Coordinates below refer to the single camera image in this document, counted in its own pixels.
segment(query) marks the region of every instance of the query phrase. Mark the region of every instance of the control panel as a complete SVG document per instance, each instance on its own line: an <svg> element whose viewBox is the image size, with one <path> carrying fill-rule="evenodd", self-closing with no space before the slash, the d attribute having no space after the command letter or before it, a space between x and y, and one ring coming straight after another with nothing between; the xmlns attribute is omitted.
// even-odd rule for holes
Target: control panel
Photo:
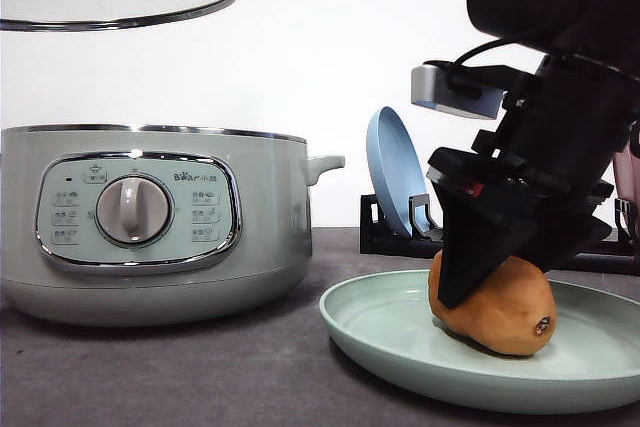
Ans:
<svg viewBox="0 0 640 427"><path fill-rule="evenodd" d="M241 229L235 178L224 162L142 151L55 162L36 217L36 237L55 265L101 275L210 266Z"/></svg>

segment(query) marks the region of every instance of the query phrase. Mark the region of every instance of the steamer pot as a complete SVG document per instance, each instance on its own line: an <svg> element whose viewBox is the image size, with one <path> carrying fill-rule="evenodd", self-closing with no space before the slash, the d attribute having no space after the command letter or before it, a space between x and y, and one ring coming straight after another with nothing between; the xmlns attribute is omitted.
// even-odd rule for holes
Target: steamer pot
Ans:
<svg viewBox="0 0 640 427"><path fill-rule="evenodd" d="M2 132L2 284L21 311L92 326L256 307L305 275L308 187L344 157L303 139L171 126Z"/></svg>

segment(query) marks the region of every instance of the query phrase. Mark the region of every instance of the gray countertop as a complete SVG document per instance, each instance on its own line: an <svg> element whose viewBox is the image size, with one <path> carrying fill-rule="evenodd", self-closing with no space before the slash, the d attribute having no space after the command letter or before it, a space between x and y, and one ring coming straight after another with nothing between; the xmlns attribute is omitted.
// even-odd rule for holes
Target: gray countertop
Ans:
<svg viewBox="0 0 640 427"><path fill-rule="evenodd" d="M351 277L428 263L360 255L357 229L313 235L302 283L279 301L222 319L103 330L32 319L3 304L2 425L640 425L640 402L595 414L516 416L438 402L369 374L329 339L320 295ZM640 300L640 277L551 277Z"/></svg>

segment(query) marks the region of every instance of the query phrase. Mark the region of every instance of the white dial knob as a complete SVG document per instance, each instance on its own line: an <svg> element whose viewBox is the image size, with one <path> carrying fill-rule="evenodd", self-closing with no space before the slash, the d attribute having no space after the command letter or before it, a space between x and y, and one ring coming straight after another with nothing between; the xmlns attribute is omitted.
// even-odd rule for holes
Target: white dial knob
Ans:
<svg viewBox="0 0 640 427"><path fill-rule="evenodd" d="M125 177L104 189L96 215L100 228L111 239L141 244L162 232L170 209L167 194L158 184L142 177Z"/></svg>

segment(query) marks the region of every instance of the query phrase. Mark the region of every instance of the dish rack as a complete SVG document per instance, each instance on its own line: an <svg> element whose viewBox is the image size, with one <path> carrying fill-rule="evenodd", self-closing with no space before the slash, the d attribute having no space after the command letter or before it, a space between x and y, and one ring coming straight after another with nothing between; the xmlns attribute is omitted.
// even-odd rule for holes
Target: dish rack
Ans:
<svg viewBox="0 0 640 427"><path fill-rule="evenodd" d="M427 231L415 222L415 212L424 208L433 227ZM615 199L616 227L606 239L589 246L554 270L575 270L640 276L640 241L636 233L638 210L633 202ZM431 259L442 249L443 231L430 215L429 195L409 198L411 238L397 235L385 221L374 194L360 197L360 253Z"/></svg>

